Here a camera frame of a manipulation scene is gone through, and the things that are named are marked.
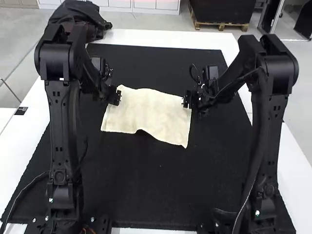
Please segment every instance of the pallet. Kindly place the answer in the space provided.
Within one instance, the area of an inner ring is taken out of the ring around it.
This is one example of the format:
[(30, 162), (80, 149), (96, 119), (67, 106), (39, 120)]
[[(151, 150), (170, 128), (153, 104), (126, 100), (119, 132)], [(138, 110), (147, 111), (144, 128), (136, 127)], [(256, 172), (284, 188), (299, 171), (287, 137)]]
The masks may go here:
[(219, 31), (223, 31), (225, 26), (239, 26), (241, 27), (241, 30), (243, 32), (247, 32), (248, 30), (248, 23), (213, 23), (213, 22), (199, 22), (196, 20), (195, 17), (195, 13), (193, 11), (193, 8), (191, 6), (191, 4), (189, 3), (189, 9), (190, 9), (190, 13), (191, 13), (191, 18), (193, 20), (193, 24), (195, 27), (195, 30), (200, 30), (200, 26), (201, 25), (218, 25), (219, 26)]

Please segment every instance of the black mat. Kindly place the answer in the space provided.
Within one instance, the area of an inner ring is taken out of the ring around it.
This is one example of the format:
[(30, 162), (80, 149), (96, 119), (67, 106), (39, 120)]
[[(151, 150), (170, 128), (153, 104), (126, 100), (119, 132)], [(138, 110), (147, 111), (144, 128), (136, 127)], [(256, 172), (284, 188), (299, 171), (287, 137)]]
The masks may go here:
[[(226, 69), (221, 51), (96, 44), (88, 50), (104, 56), (115, 69), (115, 85), (181, 97), (195, 87), (188, 74), (190, 64), (218, 65), (220, 73)], [(81, 96), (82, 122), (89, 135), (82, 166), (85, 214), (108, 214), (114, 226), (194, 230), (199, 223), (213, 228), (213, 207), (239, 210), (251, 133), (239, 96), (205, 119), (192, 115), (187, 149), (143, 131), (135, 135), (101, 132), (104, 112), (105, 106), (92, 102), (91, 96)], [(49, 165), (47, 128), (13, 197)], [(25, 223), (44, 215), (44, 194), (45, 181), (27, 194), (11, 221)]]

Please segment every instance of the white towel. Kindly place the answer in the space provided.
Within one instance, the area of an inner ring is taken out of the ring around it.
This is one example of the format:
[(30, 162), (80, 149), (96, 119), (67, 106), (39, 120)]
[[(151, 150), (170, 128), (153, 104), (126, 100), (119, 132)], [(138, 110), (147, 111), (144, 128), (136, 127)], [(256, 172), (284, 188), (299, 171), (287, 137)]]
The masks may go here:
[(123, 85), (118, 90), (121, 102), (108, 105), (102, 131), (134, 134), (141, 129), (160, 141), (187, 147), (192, 112), (183, 108), (181, 97)]

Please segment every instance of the gray floor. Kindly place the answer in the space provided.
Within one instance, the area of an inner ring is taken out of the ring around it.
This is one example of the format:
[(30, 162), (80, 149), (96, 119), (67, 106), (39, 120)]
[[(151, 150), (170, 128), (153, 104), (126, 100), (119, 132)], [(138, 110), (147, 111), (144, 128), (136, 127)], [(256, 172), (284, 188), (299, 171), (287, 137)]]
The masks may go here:
[[(0, 77), (23, 99), (38, 77), (33, 63), (33, 48), (42, 35), (52, 10), (0, 8)], [(195, 31), (187, 3), (182, 0), (179, 16), (138, 13), (101, 12), (114, 28)], [(255, 12), (247, 33), (239, 28), (226, 27), (238, 39), (242, 34), (261, 34), (257, 30), (260, 13)], [(279, 20), (275, 33), (280, 39), (302, 39), (294, 30), (294, 20), (286, 12)], [(218, 32), (215, 26), (202, 28), (201, 32)], [(312, 110), (310, 65), (312, 42), (284, 42), (296, 56), (300, 65), (297, 84), (293, 88), (284, 120), (312, 165)], [(8, 89), (0, 87), (0, 107), (17, 107), (19, 102)]]

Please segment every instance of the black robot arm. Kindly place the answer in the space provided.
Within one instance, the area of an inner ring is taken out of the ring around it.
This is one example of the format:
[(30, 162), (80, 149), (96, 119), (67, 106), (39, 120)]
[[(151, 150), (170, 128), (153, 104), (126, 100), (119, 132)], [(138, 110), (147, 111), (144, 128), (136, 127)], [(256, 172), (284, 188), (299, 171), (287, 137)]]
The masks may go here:
[[(217, 233), (274, 233), (282, 229), (276, 221), (281, 126), (288, 96), (298, 78), (298, 62), (276, 35), (265, 35), (260, 41), (251, 35), (241, 36), (238, 44), (239, 54), (220, 77), (217, 67), (203, 68), (195, 79), (197, 90), (186, 91), (183, 105), (206, 115), (218, 104), (230, 102), (247, 84), (252, 93), (253, 131), (241, 209), (234, 216), (216, 209), (215, 229)], [(231, 216), (232, 224), (224, 225)], [(243, 217), (247, 221), (241, 225)]]
[(104, 83), (113, 72), (106, 61), (89, 58), (86, 31), (83, 25), (74, 25), (68, 34), (62, 25), (49, 24), (35, 49), (35, 65), (50, 109), (51, 168), (46, 216), (37, 217), (37, 224), (28, 225), (25, 233), (79, 234), (86, 224), (77, 152), (79, 95), (81, 91), (93, 94), (94, 99), (113, 105), (119, 105), (121, 97), (115, 86)]

